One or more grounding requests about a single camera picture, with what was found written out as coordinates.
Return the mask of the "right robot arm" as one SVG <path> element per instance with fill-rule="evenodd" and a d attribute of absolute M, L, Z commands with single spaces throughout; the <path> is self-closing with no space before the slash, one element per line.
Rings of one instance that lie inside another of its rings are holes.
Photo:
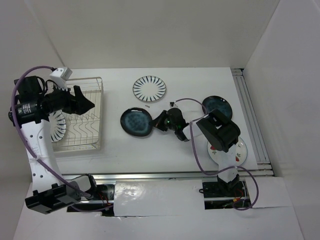
<path fill-rule="evenodd" d="M 218 109 L 208 111 L 202 107 L 204 116 L 186 122 L 178 107 L 163 110 L 149 125 L 160 131 L 171 130 L 182 142 L 191 141 L 192 151 L 199 169 L 207 176 L 197 156 L 195 137 L 204 136 L 214 150 L 223 152 L 224 156 L 218 164 L 217 184 L 220 194 L 230 196 L 236 189 L 240 176 L 236 167 L 236 147 L 240 136 L 239 127 Z"/>

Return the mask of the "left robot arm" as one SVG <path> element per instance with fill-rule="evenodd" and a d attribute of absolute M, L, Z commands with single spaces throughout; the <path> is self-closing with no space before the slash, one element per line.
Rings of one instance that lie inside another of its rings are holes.
<path fill-rule="evenodd" d="M 50 77 L 53 90 L 49 91 L 48 82 L 38 76 L 16 79 L 8 113 L 23 141 L 32 173 L 32 196 L 25 199 L 26 207 L 45 215 L 77 204 L 82 198 L 92 200 L 99 193 L 88 173 L 65 180 L 55 157 L 49 116 L 58 111 L 82 115 L 95 106 L 78 85 L 71 93 L 67 80 Z"/>

